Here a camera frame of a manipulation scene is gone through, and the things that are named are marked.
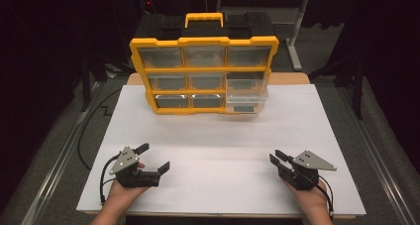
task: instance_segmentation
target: dark floor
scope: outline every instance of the dark floor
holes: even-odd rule
[[[319,26],[315,26],[300,31],[296,49],[303,72],[310,73],[326,64],[341,29],[337,27],[322,30]],[[281,40],[290,34],[290,29],[287,27],[276,30]],[[272,69],[282,72],[294,71],[284,44],[281,45],[272,63]],[[94,90],[96,92],[94,95],[97,97],[91,111],[94,111],[96,106],[98,108],[88,120],[86,128],[82,130],[82,135],[79,135],[81,137],[80,154],[88,166],[94,162],[111,119],[107,113],[112,112],[116,105],[119,94],[117,90],[126,83],[127,78],[128,75],[120,73],[113,78],[110,77],[106,83]],[[377,106],[368,81],[364,81],[362,102],[364,120],[360,121],[351,109],[351,94],[349,94],[352,93],[351,87],[336,88],[332,79],[331,76],[323,76],[316,78],[312,83],[317,87],[367,211],[366,216],[351,220],[336,220],[334,223],[416,224],[416,221],[420,221],[419,214],[416,212],[420,211],[419,174],[399,147],[385,117]],[[0,224],[22,224],[25,218],[30,217],[28,211],[32,211],[30,208],[34,199],[37,198],[37,193],[56,160],[60,158],[65,146],[71,143],[69,136],[74,125],[80,118],[84,117],[86,120],[88,118],[80,112],[81,92],[81,85],[78,84],[74,88],[76,97],[56,119],[54,127],[35,156],[20,186],[1,214]],[[42,209],[36,214],[39,216],[33,216],[37,219],[24,224],[88,224],[92,220],[92,215],[75,210],[89,170],[81,162],[77,147],[67,152],[68,161],[63,165],[62,173],[56,176],[58,183],[52,186],[51,197],[43,197]],[[160,224],[168,223],[167,219],[163,220],[164,222]],[[176,221],[170,220],[169,223],[173,224]],[[179,221],[179,223],[193,224],[188,223],[187,220]]]

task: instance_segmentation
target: gripper jaw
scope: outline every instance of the gripper jaw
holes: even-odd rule
[[[117,162],[111,168],[110,174],[116,175],[117,180],[124,187],[151,187],[158,186],[160,177],[169,170],[169,162],[157,171],[143,171],[138,168],[139,158],[136,156],[149,149],[149,144],[143,144],[135,150],[124,148]]]
[[[287,156],[280,150],[275,150],[275,155],[280,160],[291,164],[292,169],[289,169],[278,158],[272,154],[269,155],[269,160],[278,169],[278,176],[286,180],[297,190],[310,190],[318,183],[319,173],[317,169],[336,170],[334,166],[310,151],[303,152],[296,159]]]

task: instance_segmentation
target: person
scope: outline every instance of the person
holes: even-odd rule
[[[91,225],[115,225],[126,211],[131,207],[137,197],[146,192],[148,187],[126,188],[114,179],[108,193],[108,198],[102,206],[101,211],[95,216]]]
[[[282,180],[288,189],[293,193],[296,203],[302,210],[310,225],[332,225],[327,209],[327,198],[316,187],[311,190],[296,190],[284,179]],[[325,183],[319,180],[318,183],[326,190]],[[91,225],[115,225],[118,220],[130,208],[133,202],[141,194],[146,192],[148,187],[125,188],[118,180],[112,182],[108,198],[102,206],[101,211],[91,222]]]
[[[316,187],[311,190],[297,190],[286,180],[282,179],[284,184],[293,193],[296,203],[302,210],[310,225],[332,225],[330,215],[327,209],[327,198]],[[318,181],[318,185],[327,191],[325,183]]]

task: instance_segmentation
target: white sheet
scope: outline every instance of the white sheet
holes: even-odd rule
[[[268,159],[279,149],[293,157],[310,150],[336,166],[337,171],[320,170],[333,188],[336,215],[366,214],[315,86],[270,85],[268,92],[260,114],[179,116],[156,115],[142,85],[124,86],[77,210],[101,209],[99,179],[111,157],[125,146],[150,143],[140,155],[145,170],[166,162],[170,170],[130,213],[300,215]],[[108,171],[106,179],[112,177]]]

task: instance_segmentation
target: black cable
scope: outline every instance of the black cable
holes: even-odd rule
[[[110,160],[108,160],[108,162],[105,164],[105,166],[104,166],[104,169],[102,170],[102,174],[101,174],[101,181],[100,181],[100,184],[99,184],[99,193],[100,193],[100,199],[101,199],[101,205],[103,205],[104,203],[105,203],[105,195],[104,195],[104,184],[106,183],[106,182],[104,182],[104,177],[105,177],[105,171],[106,171],[106,168],[113,162],[113,161],[115,161],[115,160],[117,160],[118,159],[118,157],[120,156],[120,154],[118,154],[118,155],[116,155],[116,156],[114,156],[114,157],[112,157]]]
[[[322,188],[321,186],[318,185],[318,183],[315,183],[314,181],[312,181],[308,176],[306,176],[303,173],[299,173],[299,175],[302,175],[302,177],[304,177],[305,179],[307,179],[308,181],[310,181],[316,188],[318,188],[327,198],[327,202],[328,202],[328,215],[330,216],[330,219],[333,220],[334,218],[334,207],[333,207],[333,199],[330,199],[330,196],[328,195],[327,191],[325,191],[324,188]],[[324,177],[322,177],[321,175],[318,175],[319,177],[321,177],[328,185],[328,187],[330,188],[331,191],[331,197],[333,197],[333,190],[331,189],[330,184],[327,182],[327,180],[325,180]]]
[[[105,185],[107,182],[111,182],[112,180],[115,180],[115,178],[110,178],[110,179],[106,180],[105,182],[102,183],[102,185]]]
[[[119,88],[118,90],[115,90],[114,92],[112,92],[111,94],[109,94],[105,99],[103,99],[99,104],[98,104],[98,106],[96,106],[96,108],[93,110],[93,112],[89,115],[89,118],[87,119],[87,121],[86,121],[86,123],[84,124],[84,126],[83,126],[83,129],[82,129],[82,131],[81,131],[81,134],[80,134],[80,137],[78,138],[78,141],[77,141],[77,154],[78,154],[78,156],[79,156],[79,158],[80,158],[80,161],[83,163],[83,165],[88,169],[88,170],[92,170],[92,168],[86,163],[86,161],[83,159],[83,156],[81,155],[81,152],[80,152],[80,142],[81,142],[81,139],[83,138],[83,134],[84,134],[84,131],[86,130],[86,127],[87,127],[87,125],[89,124],[89,122],[90,122],[90,119],[92,118],[92,116],[95,114],[95,112],[98,110],[98,108],[100,107],[100,106],[102,106],[102,104],[106,101],[106,100],[108,100],[111,96],[113,96],[114,94],[116,94],[117,92],[119,92],[119,91],[121,91],[121,88]]]
[[[328,188],[330,189],[331,192],[331,203],[334,204],[334,195],[333,195],[333,189],[331,189],[330,184],[327,182],[327,179],[325,179],[323,176],[319,175],[320,178],[322,178],[322,180],[324,180],[324,182],[327,184]]]

